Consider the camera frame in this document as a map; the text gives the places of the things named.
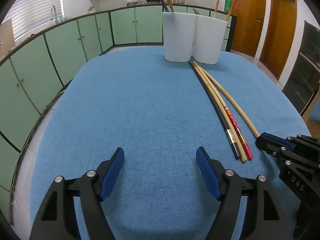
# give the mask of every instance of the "table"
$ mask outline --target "table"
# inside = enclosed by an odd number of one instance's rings
[[[200,64],[230,93],[260,133],[309,135],[286,96],[243,57],[222,51],[215,65]],[[234,159],[207,94],[187,62],[164,59],[163,47],[108,53],[86,63],[61,97],[41,141],[33,172],[31,222],[54,178],[78,178],[122,147],[125,162],[102,207],[117,240],[205,239],[219,202],[211,197],[196,165],[203,146],[213,159],[242,177],[267,176],[286,210],[290,229],[300,201],[278,178],[275,159],[235,116],[254,158]],[[242,197],[232,239],[239,239]],[[75,207],[82,239],[89,239]]]

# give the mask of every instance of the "green bottle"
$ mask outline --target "green bottle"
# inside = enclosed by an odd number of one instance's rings
[[[224,0],[224,11],[229,12],[231,8],[231,0]]]

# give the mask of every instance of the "metal screw cap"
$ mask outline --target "metal screw cap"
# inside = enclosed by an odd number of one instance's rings
[[[233,176],[235,173],[233,170],[226,170],[226,175],[227,176]]]
[[[55,182],[61,182],[63,180],[63,177],[61,177],[61,176],[58,176],[58,177],[56,177],[55,179],[54,179],[54,181]]]
[[[260,181],[266,181],[267,180],[267,178],[265,176],[263,176],[263,175],[260,175],[258,178],[259,178]]]
[[[88,176],[88,177],[93,177],[94,175],[96,175],[96,172],[95,172],[95,171],[88,171],[88,172],[87,172],[87,176]]]

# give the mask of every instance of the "white bucket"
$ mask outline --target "white bucket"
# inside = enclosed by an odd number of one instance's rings
[[[196,15],[163,13],[164,58],[172,62],[187,62],[192,56]]]
[[[192,56],[200,63],[216,64],[220,55],[226,21],[197,15]]]

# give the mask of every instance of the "window blind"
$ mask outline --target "window blind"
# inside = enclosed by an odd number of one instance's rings
[[[56,7],[57,17],[61,16],[60,0],[16,0],[3,22],[12,19],[13,36],[17,39],[31,29],[50,21],[51,5]]]

